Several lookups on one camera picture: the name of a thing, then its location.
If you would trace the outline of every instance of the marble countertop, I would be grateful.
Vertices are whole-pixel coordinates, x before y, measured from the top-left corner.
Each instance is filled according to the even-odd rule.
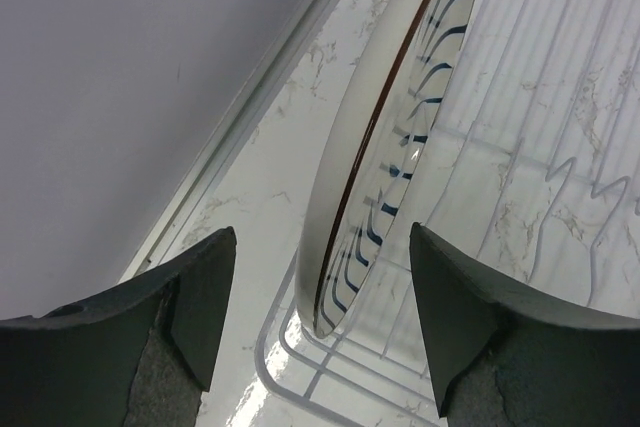
[[[588,25],[586,21],[573,22],[563,13],[574,2],[578,10],[572,10],[572,15],[582,15],[581,6],[592,4],[580,0],[487,1],[490,14],[474,20],[473,35],[466,41],[462,56],[466,57],[461,57],[457,67],[457,72],[463,74],[452,80],[452,93],[447,94],[441,107],[446,107],[446,115],[430,137],[433,148],[427,149],[425,160],[421,160],[420,175],[428,179],[429,186],[416,183],[413,194],[407,193],[407,201],[415,202],[414,213],[445,238],[455,234],[458,247],[522,281],[531,280],[532,265],[535,268],[540,257],[540,285],[533,285],[568,300],[584,303],[590,285],[589,262],[593,270],[594,262],[604,259],[598,267],[599,283],[595,287],[591,276],[591,289],[598,294],[593,306],[638,316],[635,291],[640,289],[640,217],[634,215],[632,204],[635,205],[638,195],[634,192],[640,183],[636,182],[638,169],[629,170],[638,164],[638,149],[629,150],[633,153],[627,159],[611,141],[611,132],[618,125],[632,129],[639,120],[634,113],[637,109],[610,107],[618,102],[633,102],[631,97],[627,102],[627,94],[623,96],[621,92],[635,93],[640,16],[628,15],[620,27],[614,23],[623,18],[622,14],[608,13],[610,9],[625,12],[626,0],[591,1],[594,9],[601,9],[597,12],[604,20],[595,16]],[[235,228],[238,236],[227,321],[212,391],[203,396],[198,427],[327,425],[265,388],[256,374],[253,350],[295,253],[331,124],[387,2],[340,0],[226,176],[205,193],[204,207],[191,215],[183,229],[185,234],[169,252],[175,254],[228,225]],[[541,9],[546,17],[539,15]],[[565,43],[580,39],[573,30],[576,26],[593,27],[593,32],[600,35],[606,34],[604,27],[609,24],[613,30],[621,29],[615,46],[601,42],[601,47],[592,48],[592,41],[586,40],[574,45],[573,54],[558,48],[556,37]],[[539,29],[539,34],[528,32],[529,28]],[[532,44],[534,34],[537,43]],[[587,63],[579,57],[581,52]],[[565,64],[569,67],[564,71],[554,70],[555,65]],[[590,70],[584,70],[582,64]],[[600,76],[603,70],[610,75]],[[573,92],[576,86],[584,93],[576,99],[570,100],[569,95],[562,103],[554,97],[564,95],[565,88]],[[549,99],[555,102],[552,108]],[[541,107],[532,110],[532,105]],[[619,111],[627,116],[622,123],[615,120]],[[550,121],[548,116],[559,117]],[[562,125],[566,134],[560,131]],[[517,136],[505,136],[505,132],[517,132]],[[540,141],[540,132],[559,140],[555,144]],[[601,148],[605,139],[607,147]],[[604,165],[609,155],[609,144],[614,145],[611,152],[621,160],[617,164],[610,161],[613,170],[600,168],[592,182],[590,176],[598,172],[598,166]],[[558,158],[554,153],[549,162],[536,160],[551,154],[547,152],[550,145],[556,145]],[[562,164],[562,156],[574,156],[571,158],[576,159],[576,169],[582,169],[580,175],[569,172],[569,164]],[[551,172],[553,166],[561,165],[567,168]],[[601,198],[589,197],[584,181],[591,182],[595,189],[600,174],[603,179],[610,177],[607,181],[613,188]],[[625,184],[620,195],[615,188],[622,180],[629,188]],[[465,198],[467,203],[460,202]],[[611,230],[610,235],[603,233],[601,227],[619,205],[624,218],[616,220],[617,230]],[[540,253],[533,246],[544,225],[545,245],[551,250]],[[556,269],[553,256],[557,254],[553,249],[581,260],[567,269]],[[613,265],[607,260],[612,253],[624,257]],[[299,336],[299,328],[290,335]],[[267,350],[267,366],[275,376],[286,372],[286,378],[295,383],[297,376],[306,375],[291,365],[276,343],[267,345]],[[353,403],[349,408],[366,410],[365,417],[376,427],[418,425],[375,405]],[[435,419],[434,425],[446,424]]]

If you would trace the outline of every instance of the plate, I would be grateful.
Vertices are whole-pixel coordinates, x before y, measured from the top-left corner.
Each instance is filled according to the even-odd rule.
[[[320,337],[345,317],[401,208],[474,0],[390,0],[331,128],[296,266],[296,302]]]

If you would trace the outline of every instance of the wire rack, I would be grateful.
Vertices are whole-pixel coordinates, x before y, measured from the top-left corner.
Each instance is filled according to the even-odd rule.
[[[301,327],[289,268],[256,348],[269,390],[338,425],[446,425],[407,267],[413,221],[550,294],[640,317],[639,1],[477,1],[403,208],[341,331],[319,341]],[[270,370],[267,346],[295,375]]]

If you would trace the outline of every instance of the blue stripe pattern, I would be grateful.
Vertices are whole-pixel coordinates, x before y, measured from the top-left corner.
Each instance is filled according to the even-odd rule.
[[[395,165],[391,164],[389,166],[389,175],[395,179],[396,177],[398,177],[400,175],[400,169],[398,167],[396,167]],[[407,180],[411,180],[413,178],[413,174],[410,174],[409,172],[403,172],[402,173],[402,178],[403,179],[407,179]]]
[[[404,113],[399,116],[399,120],[397,122],[399,122],[400,125],[396,124],[393,128],[393,133],[399,137],[399,146],[405,152],[405,154],[402,154],[404,159],[409,158],[406,154],[406,148],[407,146],[409,146],[409,144],[413,144],[415,146],[414,148],[416,149],[414,152],[412,148],[412,155],[415,153],[419,155],[421,152],[421,147],[416,146],[416,144],[426,144],[429,138],[428,134],[431,126],[427,125],[425,131],[425,126],[423,126],[422,124],[425,124],[425,122],[432,122],[433,117],[428,115],[424,119],[422,119],[422,117],[416,117],[416,115],[420,112],[421,109],[428,109],[428,113],[433,113],[433,108],[428,106],[436,106],[435,108],[437,109],[437,106],[442,103],[443,95],[448,84],[448,79],[450,78],[451,72],[454,69],[453,64],[455,58],[452,58],[452,54],[450,53],[451,51],[447,50],[446,55],[441,54],[438,58],[438,50],[443,45],[443,42],[449,37],[462,36],[463,38],[466,34],[468,27],[468,18],[464,25],[452,25],[454,23],[464,22],[464,18],[461,18],[460,13],[456,13],[456,11],[453,11],[454,14],[449,19],[446,19],[447,14],[452,11],[452,8],[458,1],[459,0],[431,0],[429,8],[427,12],[425,12],[418,32],[416,32],[415,40],[420,40],[420,43],[416,45],[415,49],[419,49],[422,52],[421,55],[420,53],[412,53],[411,58],[416,59],[416,61],[420,62],[421,64],[416,64],[416,67],[412,67],[416,70],[412,71],[409,83],[412,86],[418,85],[418,87],[415,91],[410,88],[408,90],[408,94],[416,100],[417,104],[413,107],[407,119],[404,119],[402,117],[403,115],[406,115]],[[467,14],[470,15],[471,7],[468,7],[468,9],[469,12],[464,10],[460,11],[462,12],[463,16]],[[431,65],[434,60],[437,62],[437,64]],[[444,77],[441,75],[436,76],[438,72],[443,71],[448,71],[447,74],[444,74]],[[413,79],[413,72],[418,72],[417,75],[419,75],[419,77],[416,78],[415,81]],[[413,119],[413,127],[411,127],[410,131],[406,130],[406,128],[401,127],[402,122],[406,122],[411,119]],[[399,155],[397,153],[397,150],[393,152],[393,155]],[[347,313],[347,310],[353,302],[355,295],[361,289],[362,281],[356,280],[354,282],[351,278],[352,276],[350,276],[350,273],[353,274],[354,272],[357,272],[358,277],[356,277],[356,279],[362,279],[363,276],[364,278],[366,278],[368,271],[362,271],[358,269],[369,269],[372,266],[375,255],[377,255],[377,252],[384,242],[383,236],[386,235],[387,230],[390,228],[390,221],[385,221],[383,218],[381,218],[381,220],[383,221],[382,224],[374,225],[374,218],[376,214],[384,213],[394,218],[398,214],[399,206],[395,207],[389,204],[389,202],[387,202],[387,200],[385,199],[385,193],[388,194],[393,185],[397,186],[393,187],[394,189],[407,188],[408,182],[405,182],[404,184],[397,184],[397,182],[401,180],[411,181],[413,179],[413,169],[415,169],[415,164],[412,163],[410,165],[412,165],[413,167],[408,167],[409,171],[405,171],[404,163],[401,167],[398,167],[398,165],[393,162],[381,163],[379,165],[379,168],[383,172],[380,172],[377,175],[384,176],[388,174],[388,177],[378,177],[378,179],[386,178],[387,180],[376,180],[371,186],[377,186],[377,200],[372,197],[365,197],[363,203],[364,205],[366,205],[365,208],[367,210],[363,212],[362,218],[352,219],[353,221],[357,220],[357,223],[351,224],[353,227],[350,229],[341,230],[341,232],[344,232],[343,234],[341,234],[341,242],[336,239],[335,245],[341,245],[337,250],[334,251],[336,252],[336,254],[330,264],[328,276],[324,284],[325,290],[322,294],[319,309],[322,320],[326,322],[326,326],[328,326],[328,328],[331,330],[334,330],[336,328],[338,322],[341,320],[344,314]],[[388,179],[391,179],[391,185],[388,185]],[[394,197],[396,196],[396,194],[402,194],[402,191],[394,190]],[[368,252],[367,257],[369,257],[369,259],[367,259],[363,254],[363,242],[370,242],[370,244],[368,244],[369,248],[365,249],[365,251]],[[327,289],[331,291],[331,295],[327,295]],[[331,304],[333,304],[334,309],[329,309],[329,312],[327,312],[326,308],[330,307]]]

